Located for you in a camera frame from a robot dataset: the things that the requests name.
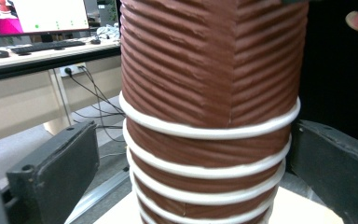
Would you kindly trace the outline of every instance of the gray floor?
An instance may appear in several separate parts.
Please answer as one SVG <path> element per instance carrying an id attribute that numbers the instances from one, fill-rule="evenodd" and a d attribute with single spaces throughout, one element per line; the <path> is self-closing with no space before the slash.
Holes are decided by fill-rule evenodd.
<path id="1" fill-rule="evenodd" d="M 110 99 L 110 102 L 114 105 L 118 105 L 117 97 Z M 72 114 L 73 119 L 80 122 L 93 119 L 96 123 L 101 124 L 101 119 L 98 118 L 100 117 L 100 112 L 94 107 L 89 106 L 76 111 L 76 113 Z M 117 113 L 111 105 L 105 103 L 101 104 L 101 109 L 106 112 Z M 103 124 L 121 126 L 123 119 L 124 118 L 120 115 L 103 117 Z M 7 180 L 5 178 L 5 171 L 7 169 L 34 149 L 47 142 L 51 137 L 51 134 L 45 131 L 43 125 L 39 125 L 24 132 L 1 139 L 0 187 L 2 188 L 7 184 Z M 123 168 L 128 166 L 126 156 L 124 154 L 126 151 L 126 144 L 123 142 L 122 131 L 120 129 L 97 129 L 97 138 L 101 165 L 86 193 L 98 188 L 102 183 L 109 180 L 112 176 L 122 172 Z M 285 174 L 280 185 L 304 197 L 310 198 L 317 203 L 322 203 L 313 191 L 294 175 Z M 117 188 L 106 194 L 105 197 L 98 201 L 96 205 L 92 206 L 86 213 L 73 220 L 72 223 L 93 223 L 130 192 L 131 182 L 127 178 L 120 183 Z"/>

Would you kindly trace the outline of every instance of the monitor screen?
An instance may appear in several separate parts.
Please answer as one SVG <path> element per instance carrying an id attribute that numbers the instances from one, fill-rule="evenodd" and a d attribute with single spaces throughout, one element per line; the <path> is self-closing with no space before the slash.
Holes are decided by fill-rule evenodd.
<path id="1" fill-rule="evenodd" d="M 0 0 L 0 36 L 88 29 L 83 0 Z"/>

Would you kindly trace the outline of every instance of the keyboard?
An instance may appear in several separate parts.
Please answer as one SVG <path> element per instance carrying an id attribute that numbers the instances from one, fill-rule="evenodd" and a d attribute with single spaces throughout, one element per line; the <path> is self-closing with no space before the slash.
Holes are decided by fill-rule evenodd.
<path id="1" fill-rule="evenodd" d="M 56 41 L 56 42 L 48 42 L 48 43 L 37 43 L 31 46 L 17 47 L 11 49 L 13 53 L 16 54 L 28 54 L 31 52 L 47 50 L 47 49 L 65 49 L 70 47 L 82 46 L 86 45 L 86 43 L 79 40 L 71 40 L 71 41 Z"/>

